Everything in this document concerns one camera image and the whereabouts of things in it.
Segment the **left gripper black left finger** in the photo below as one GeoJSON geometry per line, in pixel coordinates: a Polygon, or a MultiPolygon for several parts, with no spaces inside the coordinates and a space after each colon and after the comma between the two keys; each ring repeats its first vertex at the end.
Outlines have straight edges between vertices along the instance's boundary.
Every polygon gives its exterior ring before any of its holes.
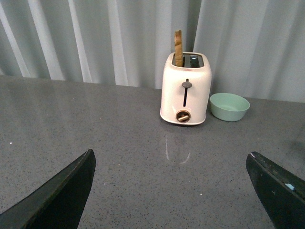
{"type": "Polygon", "coordinates": [[[96,166],[89,149],[29,196],[0,215],[2,229],[76,229],[96,166]]]}

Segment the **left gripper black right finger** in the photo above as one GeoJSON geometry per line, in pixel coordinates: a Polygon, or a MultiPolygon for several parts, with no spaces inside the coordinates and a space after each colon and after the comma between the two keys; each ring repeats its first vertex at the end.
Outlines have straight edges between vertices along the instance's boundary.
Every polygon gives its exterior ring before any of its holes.
{"type": "Polygon", "coordinates": [[[255,192],[276,229],[305,227],[305,181],[258,152],[246,159],[255,192]]]}

